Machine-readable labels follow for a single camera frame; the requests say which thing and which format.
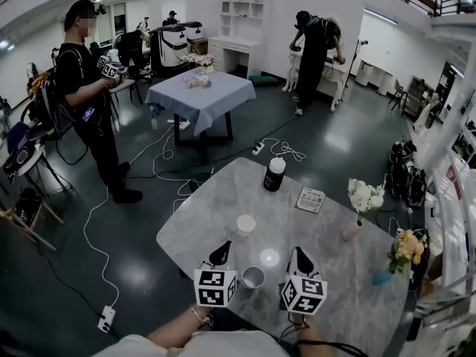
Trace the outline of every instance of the flower vase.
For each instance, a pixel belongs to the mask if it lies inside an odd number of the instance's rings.
[[[381,286],[383,283],[388,282],[392,277],[393,273],[388,268],[375,271],[372,275],[372,284],[374,286]]]
[[[358,216],[357,221],[352,222],[342,231],[342,239],[349,242],[354,239],[362,230],[362,217]]]
[[[211,74],[213,73],[213,70],[214,70],[213,65],[202,66],[201,69],[203,74]]]

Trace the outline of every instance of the white lid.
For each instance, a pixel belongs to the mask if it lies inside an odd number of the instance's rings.
[[[251,233],[256,227],[256,221],[252,216],[249,216],[248,214],[243,214],[237,219],[237,227],[241,231]]]
[[[283,160],[283,158],[272,158],[271,163],[269,163],[270,171],[276,173],[277,175],[283,173],[285,168],[286,162]]]

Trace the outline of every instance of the blue vase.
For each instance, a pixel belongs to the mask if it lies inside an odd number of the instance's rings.
[[[374,286],[380,286],[385,282],[388,282],[393,277],[393,274],[386,270],[376,271],[372,275],[372,284]]]

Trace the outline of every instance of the blue tablecloth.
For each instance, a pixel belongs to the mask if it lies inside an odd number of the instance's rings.
[[[216,118],[256,98],[251,81],[221,71],[210,74],[211,87],[188,89],[184,81],[187,73],[152,86],[146,104],[158,105],[194,123],[195,136],[210,128]]]

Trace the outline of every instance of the dark green floor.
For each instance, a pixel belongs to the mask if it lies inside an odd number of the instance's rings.
[[[148,87],[146,83],[141,85],[143,97]],[[256,88],[256,92],[256,100],[232,111],[235,141],[209,150],[211,161],[232,154],[235,156],[208,167],[190,168],[164,176],[189,178],[210,171],[212,167],[217,171],[240,156],[267,165],[271,159],[269,145],[256,158],[249,149],[238,152],[296,117],[289,95],[282,93],[280,87]],[[290,155],[286,156],[289,177],[323,190],[328,197],[350,208],[347,180],[356,178],[368,184],[381,184],[391,144],[402,135],[410,136],[405,119],[399,112],[390,112],[388,99],[374,90],[350,81],[344,97],[345,103],[335,113],[330,112],[328,103],[315,101],[303,117],[290,121],[269,137],[287,141],[293,149],[307,154],[307,159],[301,163]],[[119,100],[122,126],[116,141],[120,159],[127,161],[162,136],[170,126],[166,122],[170,116],[164,115],[159,128],[152,130],[147,107],[131,103],[126,91],[119,94]],[[224,132],[225,120],[221,119],[215,122],[210,134]],[[191,129],[185,135],[191,136]],[[59,147],[69,161],[84,150],[74,131],[60,141]],[[160,143],[145,152],[132,165],[129,176],[151,176],[152,160],[162,152],[162,147],[163,143]],[[169,161],[158,158],[156,172],[181,170],[201,163],[194,149],[177,149],[173,139],[168,149],[173,149],[174,158]],[[105,257],[88,247],[83,226],[91,208],[106,198],[106,188],[99,179],[91,155],[70,167],[58,157],[54,145],[49,144],[47,157],[51,165],[74,185],[75,191],[51,197],[65,225],[57,227],[53,222],[47,222],[42,234],[58,251],[41,250],[48,255],[57,274],[80,290],[96,312],[102,312],[104,305],[110,305],[114,300],[115,291],[101,280]],[[50,175],[42,171],[42,176],[47,190],[57,189]],[[4,176],[0,176],[0,180],[6,185]],[[119,206],[109,200],[93,214],[87,227],[93,244],[111,257],[106,276],[120,288],[114,321],[114,328],[120,336],[130,333],[145,335],[175,317],[194,299],[191,282],[180,278],[174,263],[155,241],[157,232],[172,214],[173,201],[178,198],[181,183],[137,178],[128,180],[127,185],[142,190],[144,200],[129,206]],[[0,197],[12,205],[19,189],[8,188],[10,197],[5,197],[1,191]],[[395,206],[392,198],[386,197],[385,208]],[[379,223],[385,231],[392,215],[379,215]],[[402,226],[406,226],[408,221],[414,224],[422,220],[421,213],[413,212],[407,216],[402,208],[397,215]],[[375,222],[374,213],[365,217]],[[10,333],[18,343],[17,348],[34,356],[83,357],[114,343],[111,335],[97,329],[97,316],[82,299],[57,281],[36,248],[4,222],[0,223],[0,329]],[[410,299],[408,308],[413,306]],[[407,324],[402,324],[386,356],[398,355],[407,328]]]

